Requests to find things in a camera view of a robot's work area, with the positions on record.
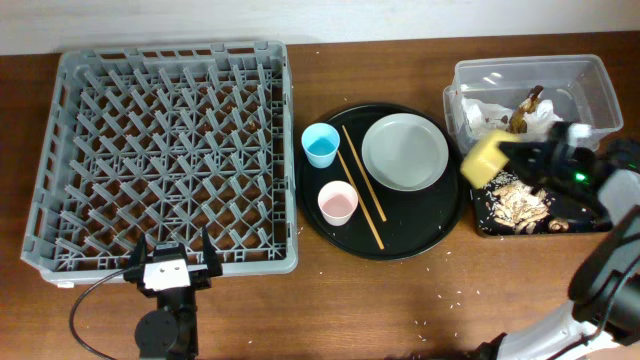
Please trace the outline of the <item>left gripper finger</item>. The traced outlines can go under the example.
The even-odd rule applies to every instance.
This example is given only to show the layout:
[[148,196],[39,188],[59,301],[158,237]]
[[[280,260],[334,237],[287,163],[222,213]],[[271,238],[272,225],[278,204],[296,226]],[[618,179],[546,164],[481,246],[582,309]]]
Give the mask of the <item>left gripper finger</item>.
[[147,258],[146,235],[142,234],[128,259],[129,268],[143,268]]
[[202,227],[202,243],[203,259],[205,265],[207,266],[207,272],[209,274],[219,274],[220,260],[217,256],[215,247],[210,241],[206,226]]

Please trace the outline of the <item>gold foil wrapper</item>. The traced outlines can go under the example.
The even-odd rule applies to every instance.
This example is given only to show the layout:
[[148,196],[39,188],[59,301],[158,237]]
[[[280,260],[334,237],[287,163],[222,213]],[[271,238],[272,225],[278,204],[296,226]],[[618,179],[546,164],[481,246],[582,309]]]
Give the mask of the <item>gold foil wrapper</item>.
[[527,97],[513,112],[511,118],[508,121],[508,127],[506,129],[508,133],[521,134],[527,132],[528,125],[525,120],[525,115],[535,112],[541,102],[540,95],[542,94],[543,90],[543,86],[536,85],[528,92]]

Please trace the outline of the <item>yellow bowl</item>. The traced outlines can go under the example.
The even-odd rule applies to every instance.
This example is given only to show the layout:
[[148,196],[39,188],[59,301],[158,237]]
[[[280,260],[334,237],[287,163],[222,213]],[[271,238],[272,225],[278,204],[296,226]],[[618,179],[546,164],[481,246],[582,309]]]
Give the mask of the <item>yellow bowl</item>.
[[461,163],[460,172],[474,189],[487,185],[508,163],[499,149],[502,142],[516,143],[520,138],[503,130],[494,130],[479,140]]

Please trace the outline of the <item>food scraps pile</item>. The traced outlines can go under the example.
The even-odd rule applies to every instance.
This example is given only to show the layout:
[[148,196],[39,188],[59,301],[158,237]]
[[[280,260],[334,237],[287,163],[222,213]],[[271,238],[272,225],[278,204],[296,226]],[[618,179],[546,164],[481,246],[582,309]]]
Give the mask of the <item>food scraps pile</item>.
[[544,222],[551,233],[567,232],[570,228],[566,219],[551,214],[554,196],[545,190],[533,194],[533,188],[514,174],[500,171],[483,189],[488,196],[488,218],[510,228],[515,234],[526,232],[531,235]]

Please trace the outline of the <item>white napkin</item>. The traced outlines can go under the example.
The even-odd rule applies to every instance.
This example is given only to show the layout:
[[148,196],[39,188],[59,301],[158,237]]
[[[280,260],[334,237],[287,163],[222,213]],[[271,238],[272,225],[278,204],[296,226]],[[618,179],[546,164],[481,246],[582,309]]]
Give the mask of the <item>white napkin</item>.
[[[512,109],[499,104],[488,104],[477,99],[463,97],[461,106],[472,135],[479,139],[494,129],[507,130]],[[524,114],[527,135],[544,136],[555,122],[563,122],[554,111],[551,100],[543,100],[532,113]]]

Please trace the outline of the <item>grey round plate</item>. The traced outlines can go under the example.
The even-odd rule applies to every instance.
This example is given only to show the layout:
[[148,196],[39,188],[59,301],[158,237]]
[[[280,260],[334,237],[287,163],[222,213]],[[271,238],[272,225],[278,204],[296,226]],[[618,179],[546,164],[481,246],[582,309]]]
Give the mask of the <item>grey round plate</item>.
[[361,157],[368,173],[396,191],[423,190],[444,174],[449,148],[442,131],[426,118],[396,113],[376,121],[365,133]]

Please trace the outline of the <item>pink plastic cup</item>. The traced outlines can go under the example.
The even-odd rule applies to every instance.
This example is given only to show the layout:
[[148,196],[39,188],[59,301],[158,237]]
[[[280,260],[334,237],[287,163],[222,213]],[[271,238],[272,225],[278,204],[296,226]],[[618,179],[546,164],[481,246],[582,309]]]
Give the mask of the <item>pink plastic cup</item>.
[[318,193],[318,206],[331,226],[345,225],[356,211],[359,198],[355,188],[344,181],[331,181]]

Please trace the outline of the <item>light blue plastic cup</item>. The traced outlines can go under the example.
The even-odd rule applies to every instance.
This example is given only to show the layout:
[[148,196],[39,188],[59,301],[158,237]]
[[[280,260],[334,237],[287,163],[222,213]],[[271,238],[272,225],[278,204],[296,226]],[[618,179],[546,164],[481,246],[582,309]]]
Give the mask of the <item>light blue plastic cup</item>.
[[328,123],[315,123],[304,130],[301,144],[310,164],[323,169],[333,163],[340,146],[340,135]]

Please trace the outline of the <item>wooden chopstick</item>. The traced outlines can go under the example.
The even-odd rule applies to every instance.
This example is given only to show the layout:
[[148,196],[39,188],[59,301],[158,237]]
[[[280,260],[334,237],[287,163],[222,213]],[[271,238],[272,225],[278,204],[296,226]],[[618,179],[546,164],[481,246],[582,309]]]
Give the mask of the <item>wooden chopstick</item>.
[[360,193],[359,193],[359,191],[358,191],[358,189],[356,187],[356,184],[355,184],[355,182],[353,180],[353,177],[351,176],[349,168],[347,167],[347,165],[346,165],[346,163],[345,163],[345,161],[344,161],[344,159],[342,157],[342,154],[341,154],[341,152],[339,150],[337,151],[337,156],[338,156],[340,164],[341,164],[341,166],[342,166],[342,168],[343,168],[343,170],[344,170],[344,172],[345,172],[345,174],[347,176],[347,179],[349,180],[350,185],[354,188],[354,190],[356,192],[356,196],[357,196],[357,200],[358,200],[359,206],[362,209],[362,212],[363,212],[363,214],[365,216],[367,224],[368,224],[368,226],[369,226],[369,228],[370,228],[370,230],[371,230],[371,232],[372,232],[372,234],[373,234],[373,236],[374,236],[374,238],[376,240],[376,243],[377,243],[379,249],[380,250],[385,250],[385,246],[384,246],[384,244],[383,244],[383,242],[381,240],[381,237],[380,237],[380,235],[379,235],[379,233],[377,231],[377,228],[376,228],[376,226],[375,226],[375,224],[374,224],[374,222],[373,222],[373,220],[372,220],[372,218],[370,216],[370,213],[369,213],[366,205],[364,204],[364,202],[363,202],[363,200],[362,200],[362,198],[360,196]]
[[369,194],[370,194],[370,196],[371,196],[371,198],[372,198],[372,200],[374,202],[376,210],[378,211],[378,214],[379,214],[379,216],[381,218],[381,221],[382,222],[386,222],[387,221],[387,216],[386,216],[386,214],[385,214],[385,212],[384,212],[384,210],[383,210],[383,208],[382,208],[382,206],[381,206],[381,204],[379,202],[379,199],[377,197],[376,192],[374,191],[374,189],[373,189],[373,187],[371,185],[371,182],[369,180],[367,172],[366,172],[366,170],[365,170],[365,168],[364,168],[364,166],[363,166],[363,164],[362,164],[362,162],[360,160],[360,156],[359,156],[359,154],[358,154],[358,152],[357,152],[357,150],[356,150],[356,148],[355,148],[355,146],[353,144],[353,141],[351,140],[351,137],[350,137],[350,135],[348,133],[348,130],[347,130],[345,125],[342,125],[341,128],[342,128],[342,131],[343,131],[343,133],[344,133],[344,135],[346,137],[346,140],[348,142],[349,148],[350,148],[350,150],[352,152],[352,155],[354,157],[356,165],[357,165],[357,167],[358,167],[358,169],[359,169],[359,171],[361,173],[361,176],[362,176],[362,178],[363,178],[363,180],[364,180],[364,182],[366,184],[366,187],[367,187],[367,189],[369,191]]

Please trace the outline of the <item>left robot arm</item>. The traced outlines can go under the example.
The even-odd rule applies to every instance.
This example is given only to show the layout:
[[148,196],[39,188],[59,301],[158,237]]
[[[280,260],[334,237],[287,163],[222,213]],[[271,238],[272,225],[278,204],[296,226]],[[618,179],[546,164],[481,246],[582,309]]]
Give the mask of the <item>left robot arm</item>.
[[134,338],[141,359],[193,359],[198,355],[195,293],[211,287],[223,274],[222,264],[206,230],[202,231],[205,267],[188,268],[186,247],[179,242],[159,244],[152,254],[141,238],[125,267],[123,279],[154,298],[157,308],[138,322]]

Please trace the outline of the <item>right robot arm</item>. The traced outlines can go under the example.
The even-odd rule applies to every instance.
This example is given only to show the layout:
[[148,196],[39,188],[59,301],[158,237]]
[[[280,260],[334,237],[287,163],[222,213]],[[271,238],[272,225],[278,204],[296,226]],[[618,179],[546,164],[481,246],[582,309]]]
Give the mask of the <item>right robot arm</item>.
[[535,190],[552,190],[611,223],[575,272],[568,300],[543,320],[502,333],[472,359],[579,359],[639,340],[639,143],[617,139],[602,155],[578,146],[586,124],[557,122],[544,140],[494,130],[477,142],[461,174],[479,189],[509,167]]

